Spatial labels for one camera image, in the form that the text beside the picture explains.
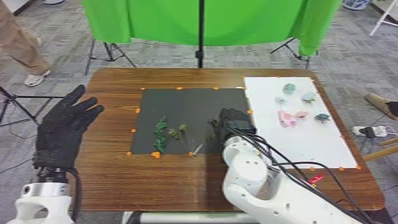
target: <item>small pink object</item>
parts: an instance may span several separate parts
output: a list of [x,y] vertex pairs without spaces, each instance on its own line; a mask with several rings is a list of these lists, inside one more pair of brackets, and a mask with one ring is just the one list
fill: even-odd
[[284,128],[296,126],[295,116],[288,114],[282,110],[277,111],[279,121]]
[[295,114],[295,117],[296,118],[305,118],[307,117],[307,112],[305,111],[300,111],[296,114]]
[[318,181],[321,181],[323,179],[323,174],[316,175],[311,179],[309,179],[309,184],[314,184]]

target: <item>black glove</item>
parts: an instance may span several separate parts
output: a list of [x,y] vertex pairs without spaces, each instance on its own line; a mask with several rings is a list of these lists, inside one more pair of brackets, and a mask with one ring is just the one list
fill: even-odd
[[96,98],[80,102],[85,87],[80,85],[48,112],[37,129],[33,166],[74,168],[74,159],[87,127],[103,112]]
[[245,134],[256,134],[256,127],[250,122],[250,116],[236,109],[222,109],[220,111],[220,120],[216,125],[216,137],[218,141],[224,144],[227,138],[231,138],[236,133],[231,131],[240,131]]

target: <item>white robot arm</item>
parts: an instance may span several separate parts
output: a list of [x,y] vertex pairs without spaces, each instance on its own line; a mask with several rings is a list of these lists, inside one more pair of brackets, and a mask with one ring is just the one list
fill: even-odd
[[225,141],[224,195],[261,224],[357,224],[334,205],[268,165],[257,149],[234,136]]
[[[16,219],[7,224],[73,224],[69,205],[69,184],[48,182],[25,185],[16,200]],[[42,209],[48,211],[46,218],[35,218]]]

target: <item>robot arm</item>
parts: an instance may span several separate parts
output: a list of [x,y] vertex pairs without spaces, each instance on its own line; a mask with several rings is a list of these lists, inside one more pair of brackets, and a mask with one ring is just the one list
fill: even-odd
[[[264,224],[362,223],[296,184],[293,180],[298,179],[272,165],[273,160],[254,143],[256,128],[248,116],[234,109],[222,110],[216,133],[218,141],[224,142],[222,156],[229,167],[222,186],[224,195],[257,222]],[[304,184],[311,190],[316,190],[307,182]]]
[[[80,85],[42,118],[33,155],[33,167],[39,172],[32,183],[21,190],[21,198],[16,200],[16,219],[9,224],[73,224],[76,221],[78,212],[74,212],[73,218],[69,217],[71,196],[65,173],[69,172],[78,178],[74,160],[81,136],[103,112],[103,106],[94,106],[96,98],[74,105],[83,93],[85,88]],[[74,197],[74,199],[78,211],[80,198]],[[42,209],[48,211],[46,218],[35,218]]]

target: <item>wooden table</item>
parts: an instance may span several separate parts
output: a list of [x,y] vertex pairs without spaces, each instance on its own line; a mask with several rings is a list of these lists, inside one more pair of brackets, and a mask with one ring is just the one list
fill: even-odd
[[[140,107],[140,88],[234,88],[241,76],[311,77],[337,127],[350,146],[360,170],[336,170],[346,190],[366,210],[384,208],[384,197],[348,135],[336,109],[316,76],[307,70],[288,69],[101,69],[92,77],[87,96],[105,105],[85,134],[78,157],[83,180],[83,210],[106,211],[231,211],[222,195],[225,164],[220,155],[128,156],[131,129]],[[327,172],[318,184],[337,201],[343,194]]]

